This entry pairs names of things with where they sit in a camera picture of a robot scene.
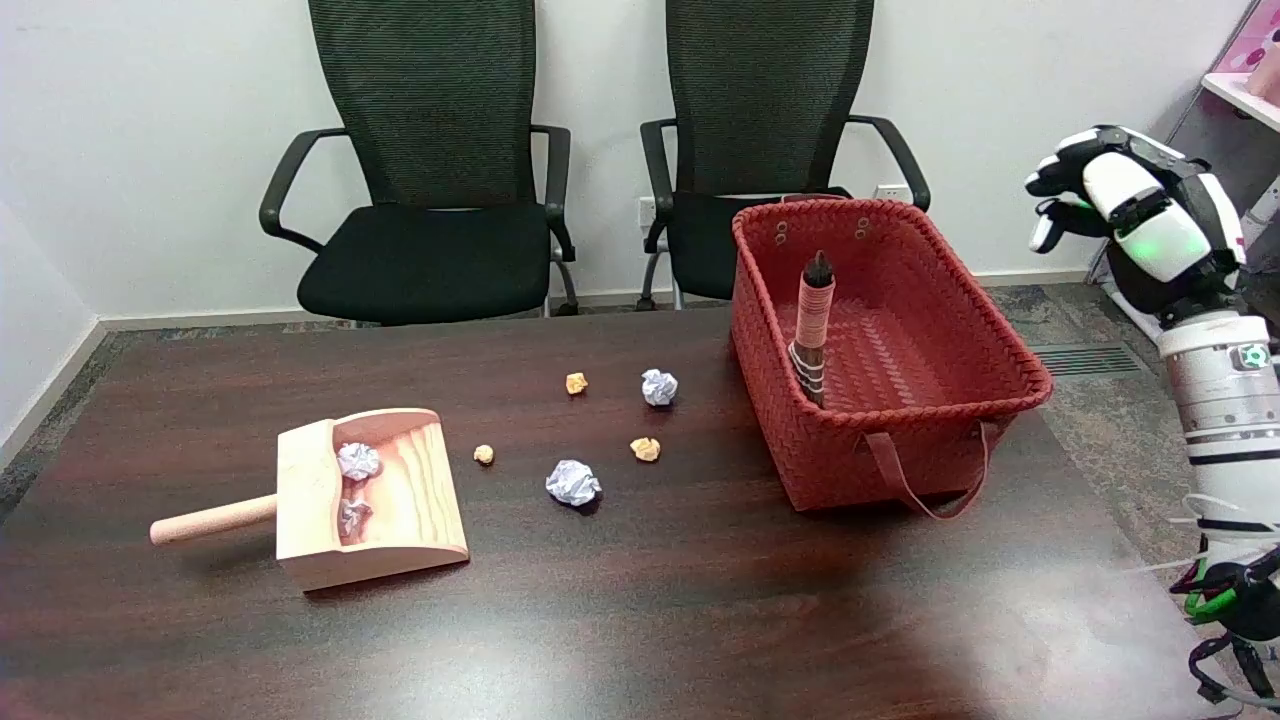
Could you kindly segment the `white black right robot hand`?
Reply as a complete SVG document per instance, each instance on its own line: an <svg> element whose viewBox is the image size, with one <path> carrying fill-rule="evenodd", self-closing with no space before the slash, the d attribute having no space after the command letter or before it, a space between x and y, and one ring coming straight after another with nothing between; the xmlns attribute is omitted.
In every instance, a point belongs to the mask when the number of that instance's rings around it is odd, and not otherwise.
<svg viewBox="0 0 1280 720"><path fill-rule="evenodd" d="M1244 232L1207 161L1094 126L1062 140L1025 190L1039 200L1030 250L1047 254L1065 234L1101 238L1119 293L1164 329L1234 307Z"/></svg>

